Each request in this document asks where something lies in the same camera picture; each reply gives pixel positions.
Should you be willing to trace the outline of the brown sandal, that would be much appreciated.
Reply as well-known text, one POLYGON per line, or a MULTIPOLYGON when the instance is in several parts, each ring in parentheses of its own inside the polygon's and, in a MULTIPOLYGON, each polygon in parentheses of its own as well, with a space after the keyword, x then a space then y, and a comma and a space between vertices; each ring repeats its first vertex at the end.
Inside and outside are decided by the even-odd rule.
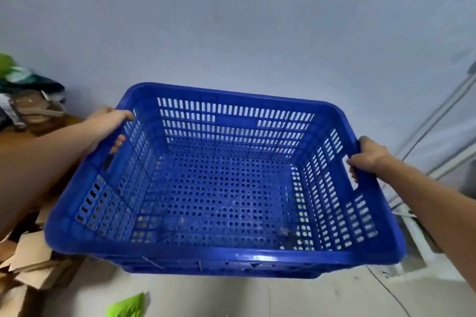
POLYGON ((10 96, 9 101, 27 124, 49 122, 66 114, 63 105, 50 99, 43 91, 17 92, 10 96))

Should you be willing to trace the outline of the person's right hand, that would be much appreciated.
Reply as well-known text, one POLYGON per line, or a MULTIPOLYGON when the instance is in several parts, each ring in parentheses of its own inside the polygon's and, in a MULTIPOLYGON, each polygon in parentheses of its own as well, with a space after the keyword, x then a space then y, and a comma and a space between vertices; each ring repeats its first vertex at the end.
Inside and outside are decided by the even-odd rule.
POLYGON ((371 138, 367 136, 361 136, 358 141, 360 144, 360 153, 358 154, 368 155, 368 169, 357 169, 348 165, 350 176, 355 183, 358 183, 356 170, 362 170, 377 176, 381 162, 387 160, 388 158, 392 158, 392 155, 389 153, 387 147, 376 143, 371 138))

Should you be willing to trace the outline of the person's right forearm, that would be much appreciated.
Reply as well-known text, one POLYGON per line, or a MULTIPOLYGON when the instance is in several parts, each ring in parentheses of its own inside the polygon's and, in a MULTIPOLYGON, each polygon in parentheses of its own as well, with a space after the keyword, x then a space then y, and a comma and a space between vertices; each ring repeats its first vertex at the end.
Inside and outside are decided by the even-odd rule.
POLYGON ((476 200, 392 156, 378 159, 376 175, 410 207, 476 292, 476 200))

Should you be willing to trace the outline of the person's left hand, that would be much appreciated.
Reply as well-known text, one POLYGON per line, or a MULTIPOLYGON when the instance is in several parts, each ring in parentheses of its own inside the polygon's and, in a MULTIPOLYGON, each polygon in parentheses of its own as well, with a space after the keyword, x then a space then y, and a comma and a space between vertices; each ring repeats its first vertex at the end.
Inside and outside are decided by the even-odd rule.
POLYGON ((86 154, 90 154, 96 150, 98 145, 116 131, 117 128, 106 127, 106 113, 110 110, 117 110, 110 106, 102 106, 93 112, 85 121, 80 123, 82 133, 86 135, 87 147, 86 154))

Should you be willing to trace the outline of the blue perforated plastic crate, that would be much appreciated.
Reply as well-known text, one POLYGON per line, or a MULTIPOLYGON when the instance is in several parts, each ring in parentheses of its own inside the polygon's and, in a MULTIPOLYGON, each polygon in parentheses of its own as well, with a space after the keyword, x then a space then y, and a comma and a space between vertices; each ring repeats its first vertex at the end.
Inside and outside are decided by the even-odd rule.
POLYGON ((313 279, 395 265, 406 242, 333 104, 159 83, 80 164, 44 226, 129 273, 313 279))

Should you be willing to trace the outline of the pile of cardboard pieces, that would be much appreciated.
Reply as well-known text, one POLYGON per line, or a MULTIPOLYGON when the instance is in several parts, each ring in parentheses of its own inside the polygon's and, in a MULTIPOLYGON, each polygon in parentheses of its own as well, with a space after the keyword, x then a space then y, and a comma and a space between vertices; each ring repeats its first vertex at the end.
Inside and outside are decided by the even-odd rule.
POLYGON ((44 228, 58 200, 42 200, 0 242, 0 317, 41 317, 51 290, 67 288, 84 263, 46 242, 44 228))

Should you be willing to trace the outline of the pile of clothes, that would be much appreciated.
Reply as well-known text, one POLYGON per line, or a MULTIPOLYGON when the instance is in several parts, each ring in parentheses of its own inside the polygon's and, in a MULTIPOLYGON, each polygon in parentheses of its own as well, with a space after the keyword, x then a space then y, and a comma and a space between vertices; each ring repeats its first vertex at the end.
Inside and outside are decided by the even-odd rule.
POLYGON ((36 74, 31 69, 20 67, 10 55, 0 53, 0 119, 8 120, 17 132, 29 131, 35 136, 50 133, 65 125, 66 114, 62 118, 45 123, 24 122, 9 101, 12 94, 24 90, 43 91, 50 99, 64 107, 66 89, 61 83, 36 74))

